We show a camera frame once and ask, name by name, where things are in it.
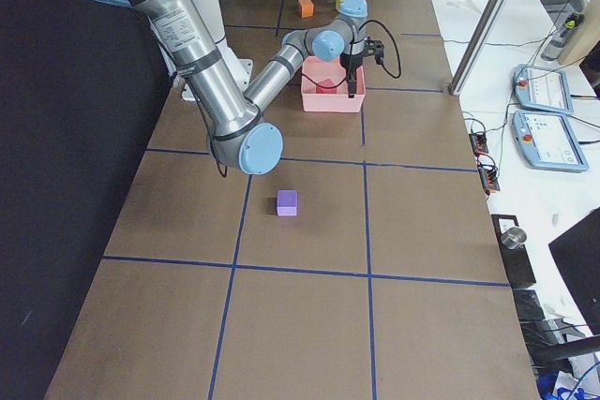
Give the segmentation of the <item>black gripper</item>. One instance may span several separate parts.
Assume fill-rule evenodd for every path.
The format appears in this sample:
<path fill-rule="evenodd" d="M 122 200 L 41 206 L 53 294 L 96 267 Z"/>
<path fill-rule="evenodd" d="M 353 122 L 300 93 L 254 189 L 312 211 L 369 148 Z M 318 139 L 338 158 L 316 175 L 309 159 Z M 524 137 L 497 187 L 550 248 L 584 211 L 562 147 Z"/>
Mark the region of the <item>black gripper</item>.
<path fill-rule="evenodd" d="M 354 98 L 357 90 L 356 70 L 363 65 L 364 52 L 342 53 L 340 55 L 340 64 L 347 71 L 346 81 L 348 85 L 348 97 Z"/>

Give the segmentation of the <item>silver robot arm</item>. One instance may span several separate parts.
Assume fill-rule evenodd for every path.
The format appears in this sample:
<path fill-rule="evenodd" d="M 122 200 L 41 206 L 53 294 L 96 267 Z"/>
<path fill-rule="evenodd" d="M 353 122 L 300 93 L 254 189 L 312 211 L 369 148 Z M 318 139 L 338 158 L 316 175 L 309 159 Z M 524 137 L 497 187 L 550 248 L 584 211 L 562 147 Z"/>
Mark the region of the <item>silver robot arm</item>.
<path fill-rule="evenodd" d="M 343 0 L 326 26 L 286 35 L 278 53 L 241 88 L 218 47 L 223 36 L 218 0 L 94 1 L 145 16 L 199 104 L 214 159 L 251 175 L 272 170 L 283 151 L 281 133 L 264 121 L 264 111 L 310 56 L 323 61 L 340 57 L 348 74 L 354 74 L 352 59 L 362 56 L 368 17 L 366 0 Z"/>

